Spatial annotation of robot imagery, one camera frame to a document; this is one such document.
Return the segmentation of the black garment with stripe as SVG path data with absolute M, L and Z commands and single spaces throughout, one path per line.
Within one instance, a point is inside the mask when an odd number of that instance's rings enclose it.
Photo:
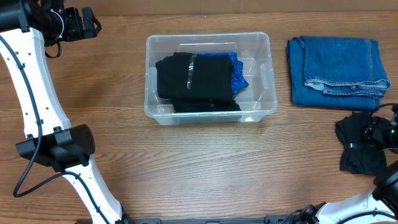
M 171 100 L 176 113 L 240 111 L 239 105 L 233 100 L 229 102 L 219 101 L 184 101 Z

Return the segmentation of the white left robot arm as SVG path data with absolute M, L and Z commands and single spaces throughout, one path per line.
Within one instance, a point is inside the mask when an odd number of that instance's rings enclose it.
M 102 26 L 90 7 L 65 7 L 59 0 L 1 2 L 1 55 L 11 74 L 24 120 L 17 143 L 29 164 L 51 167 L 85 204 L 93 223 L 127 223 L 95 162 L 95 141 L 85 124 L 72 126 L 55 92 L 46 48 L 94 38 Z

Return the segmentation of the sparkly blue green fabric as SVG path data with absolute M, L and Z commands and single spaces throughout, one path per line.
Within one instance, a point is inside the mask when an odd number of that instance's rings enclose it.
M 233 98 L 241 91 L 249 86 L 249 83 L 243 77 L 243 62 L 238 60 L 236 52 L 218 52 L 218 53 L 195 53 L 194 56 L 206 56 L 206 57 L 220 57 L 228 56 L 229 62 L 233 66 L 231 74 L 231 89 L 233 91 Z

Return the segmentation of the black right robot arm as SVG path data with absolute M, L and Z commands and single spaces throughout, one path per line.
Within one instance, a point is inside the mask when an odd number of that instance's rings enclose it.
M 288 214 L 284 223 L 376 223 L 397 221 L 397 163 L 387 164 L 385 152 L 397 153 L 397 104 L 388 103 L 392 119 L 376 116 L 381 109 L 354 112 L 335 124 L 344 149 L 340 170 L 373 176 L 374 189 L 340 202 L 309 205 Z

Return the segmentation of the blue denim jeans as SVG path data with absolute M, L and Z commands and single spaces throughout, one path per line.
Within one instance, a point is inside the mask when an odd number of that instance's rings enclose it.
M 295 105 L 373 110 L 391 87 L 376 40 L 294 37 L 286 56 Z

